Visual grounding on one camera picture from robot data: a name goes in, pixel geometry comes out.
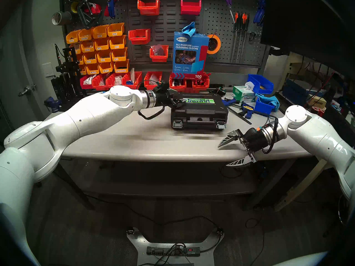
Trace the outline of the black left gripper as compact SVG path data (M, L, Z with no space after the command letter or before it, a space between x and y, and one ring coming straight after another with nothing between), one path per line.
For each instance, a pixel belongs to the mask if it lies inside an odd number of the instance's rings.
M160 92L157 93L157 106L178 106L185 104L187 99L179 99L179 92Z

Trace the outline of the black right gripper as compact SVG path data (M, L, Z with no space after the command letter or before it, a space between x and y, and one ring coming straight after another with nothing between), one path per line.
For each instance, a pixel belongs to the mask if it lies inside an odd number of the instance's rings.
M218 147L225 146L233 141L241 142L247 152L247 156L227 164L227 167L247 167L256 162L254 152L269 146L269 137L265 135L264 131L251 128L245 134L240 130L229 132L218 144Z

